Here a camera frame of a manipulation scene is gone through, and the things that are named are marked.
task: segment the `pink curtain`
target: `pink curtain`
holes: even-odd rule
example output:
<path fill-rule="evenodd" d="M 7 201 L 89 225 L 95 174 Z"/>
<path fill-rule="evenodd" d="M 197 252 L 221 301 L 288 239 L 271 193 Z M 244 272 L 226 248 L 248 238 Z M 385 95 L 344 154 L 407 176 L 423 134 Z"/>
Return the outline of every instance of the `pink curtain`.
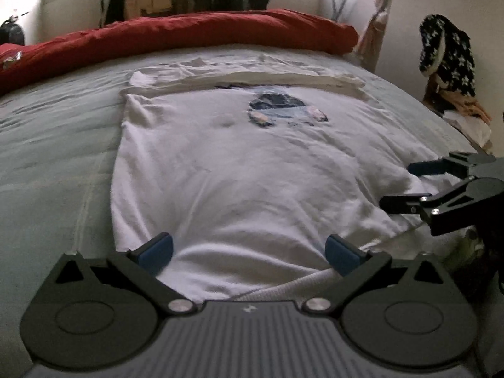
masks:
<path fill-rule="evenodd" d="M 375 0 L 376 12 L 371 17 L 357 46 L 356 54 L 360 59 L 361 66 L 371 72 L 375 71 L 378 63 L 391 2 L 392 0 Z"/>

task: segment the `red blanket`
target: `red blanket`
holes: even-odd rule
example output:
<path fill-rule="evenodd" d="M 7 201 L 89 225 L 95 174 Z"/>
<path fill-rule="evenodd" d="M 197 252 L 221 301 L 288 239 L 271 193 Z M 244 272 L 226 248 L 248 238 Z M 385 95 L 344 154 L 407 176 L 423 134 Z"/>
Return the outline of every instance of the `red blanket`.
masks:
<path fill-rule="evenodd" d="M 1 45 L 0 95 L 87 65 L 171 48 L 253 44 L 342 55 L 351 52 L 357 40 L 352 26 L 289 10 L 136 18 L 42 44 Z M 18 51 L 21 60 L 2 69 L 3 60 Z"/>

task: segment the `black and white patterned cloth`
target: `black and white patterned cloth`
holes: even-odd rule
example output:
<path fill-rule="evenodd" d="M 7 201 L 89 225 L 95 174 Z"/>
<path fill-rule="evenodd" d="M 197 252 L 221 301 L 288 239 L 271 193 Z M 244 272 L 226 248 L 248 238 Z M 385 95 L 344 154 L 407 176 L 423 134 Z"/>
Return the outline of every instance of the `black and white patterned cloth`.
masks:
<path fill-rule="evenodd" d="M 469 36 L 438 14 L 425 17 L 420 34 L 422 74 L 429 77 L 437 73 L 442 89 L 474 97 L 474 59 Z"/>

